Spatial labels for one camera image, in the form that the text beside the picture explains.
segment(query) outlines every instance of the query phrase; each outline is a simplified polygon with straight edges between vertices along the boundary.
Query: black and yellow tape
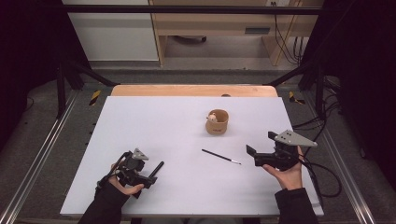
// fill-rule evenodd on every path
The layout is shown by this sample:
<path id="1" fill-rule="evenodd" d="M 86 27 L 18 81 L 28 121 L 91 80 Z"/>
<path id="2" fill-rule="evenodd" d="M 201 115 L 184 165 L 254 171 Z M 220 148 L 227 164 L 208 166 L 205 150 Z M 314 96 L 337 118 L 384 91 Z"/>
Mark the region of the black and yellow tape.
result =
<path id="1" fill-rule="evenodd" d="M 298 103 L 300 105 L 305 105 L 305 100 L 297 100 L 294 97 L 294 93 L 292 91 L 289 92 L 289 101 L 292 103 Z"/>
<path id="2" fill-rule="evenodd" d="M 95 105 L 98 97 L 99 97 L 100 91 L 95 91 L 92 95 L 91 101 L 90 101 L 90 105 Z"/>

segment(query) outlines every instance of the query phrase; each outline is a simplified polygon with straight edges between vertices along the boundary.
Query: floor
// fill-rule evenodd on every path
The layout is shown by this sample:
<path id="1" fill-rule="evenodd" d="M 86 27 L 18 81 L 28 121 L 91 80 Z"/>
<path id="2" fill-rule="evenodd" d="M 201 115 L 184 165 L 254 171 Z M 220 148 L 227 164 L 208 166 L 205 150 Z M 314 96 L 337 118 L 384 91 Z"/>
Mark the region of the floor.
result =
<path id="1" fill-rule="evenodd" d="M 296 67 L 287 60 L 273 67 L 262 49 L 257 36 L 216 36 L 206 42 L 175 36 L 169 38 L 163 66 L 155 62 L 92 64 L 104 77 L 121 83 L 256 85 Z M 292 41 L 289 49 L 293 54 Z M 75 102 L 69 102 L 73 107 L 66 111 L 68 117 L 58 127 L 60 130 L 54 130 L 58 122 L 56 83 L 47 83 L 29 93 L 27 111 L 0 155 L 0 223 L 76 223 L 73 218 L 60 216 L 59 210 L 89 144 L 101 106 L 111 93 L 111 88 L 89 77 L 83 78 L 86 85 L 82 91 L 71 91 L 66 86 L 68 98 Z M 298 81 L 299 77 L 294 77 L 276 88 L 293 125 L 315 116 L 314 95 L 312 91 L 299 91 Z M 88 106 L 97 90 L 101 90 L 101 96 L 94 106 Z M 290 101 L 291 91 L 296 100 L 305 100 L 305 104 Z M 330 96 L 329 105 L 336 103 L 332 92 L 326 91 L 325 95 Z M 341 171 L 338 174 L 344 185 L 338 197 L 324 199 L 325 216 L 320 218 L 320 223 L 396 223 L 395 192 L 378 172 L 375 162 L 360 157 L 359 144 L 339 108 L 338 112 L 332 112 L 319 136 L 318 143 L 323 149 L 310 152 L 312 161 Z M 313 139 L 318 129 L 308 127 L 296 132 Z M 48 138 L 54 143 L 48 144 Z M 329 174 L 319 172 L 318 176 L 323 177 L 320 188 L 328 190 L 325 193 L 337 190 L 336 181 Z M 276 219 L 267 218 L 262 223 L 276 223 Z"/>

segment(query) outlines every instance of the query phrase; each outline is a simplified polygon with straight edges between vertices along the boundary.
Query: brown cup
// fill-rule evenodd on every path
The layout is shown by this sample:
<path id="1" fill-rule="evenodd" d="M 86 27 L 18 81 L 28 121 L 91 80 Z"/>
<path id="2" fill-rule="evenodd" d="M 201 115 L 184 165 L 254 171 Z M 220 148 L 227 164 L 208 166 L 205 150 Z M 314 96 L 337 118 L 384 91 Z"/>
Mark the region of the brown cup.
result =
<path id="1" fill-rule="evenodd" d="M 217 121 L 213 121 L 211 119 L 206 119 L 206 130 L 210 134 L 218 135 L 223 134 L 227 131 L 228 124 L 228 113 L 222 109 L 214 109 L 207 114 L 209 115 L 215 114 Z"/>

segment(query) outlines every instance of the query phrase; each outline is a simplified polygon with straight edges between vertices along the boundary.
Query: wooden cabinet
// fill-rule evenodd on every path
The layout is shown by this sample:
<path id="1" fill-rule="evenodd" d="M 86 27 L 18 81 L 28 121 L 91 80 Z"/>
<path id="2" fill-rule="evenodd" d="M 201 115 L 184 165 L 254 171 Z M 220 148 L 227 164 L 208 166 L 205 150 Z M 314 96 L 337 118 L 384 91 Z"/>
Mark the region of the wooden cabinet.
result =
<path id="1" fill-rule="evenodd" d="M 149 0 L 153 6 L 244 6 L 265 7 L 267 0 Z M 288 7 L 320 7 L 323 0 L 289 0 Z M 261 35 L 273 65 L 281 57 L 282 44 L 275 40 L 276 24 L 285 40 L 290 36 L 310 36 L 317 16 L 294 15 L 241 15 L 241 14 L 162 14 L 154 13 L 154 33 L 160 63 L 169 35 Z"/>

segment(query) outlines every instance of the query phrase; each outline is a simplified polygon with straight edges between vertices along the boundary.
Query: person's left hand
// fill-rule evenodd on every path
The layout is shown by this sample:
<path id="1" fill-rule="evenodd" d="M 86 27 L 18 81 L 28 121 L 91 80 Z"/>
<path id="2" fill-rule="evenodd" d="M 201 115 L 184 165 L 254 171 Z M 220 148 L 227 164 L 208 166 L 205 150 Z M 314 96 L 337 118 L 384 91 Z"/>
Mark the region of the person's left hand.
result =
<path id="1" fill-rule="evenodd" d="M 139 184 L 139 185 L 133 186 L 131 188 L 125 188 L 125 187 L 122 186 L 122 184 L 120 184 L 119 180 L 117 179 L 117 177 L 115 175 L 112 175 L 108 179 L 108 182 L 110 182 L 110 184 L 112 184 L 114 187 L 116 187 L 116 189 L 118 189 L 119 191 L 121 191 L 125 195 L 136 194 L 143 187 L 145 187 L 143 184 Z"/>

